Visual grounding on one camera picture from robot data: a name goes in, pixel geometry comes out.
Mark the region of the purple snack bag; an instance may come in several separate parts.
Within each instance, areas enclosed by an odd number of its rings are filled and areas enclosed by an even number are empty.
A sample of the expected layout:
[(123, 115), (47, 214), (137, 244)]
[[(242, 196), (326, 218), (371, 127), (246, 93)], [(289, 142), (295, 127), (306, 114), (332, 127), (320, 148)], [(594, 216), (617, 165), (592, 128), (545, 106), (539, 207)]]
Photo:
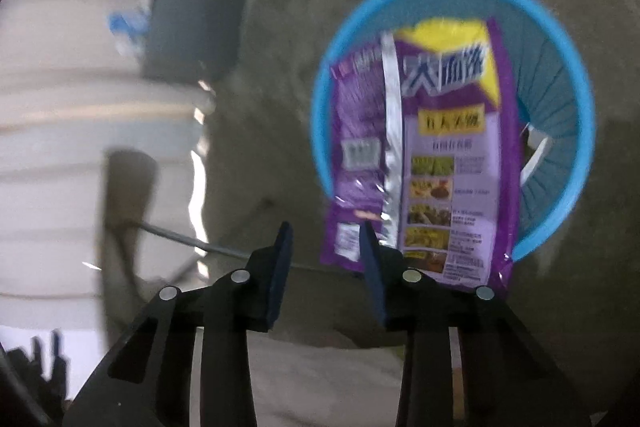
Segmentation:
[(332, 196), (321, 259), (361, 271), (359, 231), (456, 289), (504, 293), (518, 236), (521, 144), (495, 20), (429, 18), (329, 69)]

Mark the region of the blue plastic trash basket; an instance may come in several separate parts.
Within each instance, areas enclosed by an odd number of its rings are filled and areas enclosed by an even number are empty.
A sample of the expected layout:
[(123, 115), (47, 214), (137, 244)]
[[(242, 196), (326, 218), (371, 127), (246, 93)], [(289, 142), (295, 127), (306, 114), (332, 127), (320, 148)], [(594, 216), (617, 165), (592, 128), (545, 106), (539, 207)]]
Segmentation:
[(546, 243), (574, 209), (596, 144), (591, 82), (574, 42), (538, 0), (364, 0), (323, 55), (311, 99), (309, 141), (326, 196), (331, 176), (330, 67), (380, 31), (427, 17), (494, 18), (514, 70), (518, 119), (551, 140), (521, 187), (520, 231), (513, 259)]

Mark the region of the blue bottle on cabinet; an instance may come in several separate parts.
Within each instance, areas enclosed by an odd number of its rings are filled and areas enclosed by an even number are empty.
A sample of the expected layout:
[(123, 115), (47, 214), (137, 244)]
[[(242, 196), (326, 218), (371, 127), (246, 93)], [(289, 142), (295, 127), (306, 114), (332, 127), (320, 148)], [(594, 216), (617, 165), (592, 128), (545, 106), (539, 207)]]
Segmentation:
[(143, 56), (149, 22), (149, 17), (140, 11), (111, 12), (107, 25), (120, 55)]

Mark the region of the grey storage cabinet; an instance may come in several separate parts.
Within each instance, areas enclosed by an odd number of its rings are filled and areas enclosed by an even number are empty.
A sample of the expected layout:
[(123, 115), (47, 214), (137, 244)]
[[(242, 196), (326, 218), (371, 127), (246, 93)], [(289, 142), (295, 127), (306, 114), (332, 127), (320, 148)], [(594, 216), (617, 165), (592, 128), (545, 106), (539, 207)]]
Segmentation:
[(155, 0), (141, 75), (171, 83), (211, 83), (239, 57), (246, 0)]

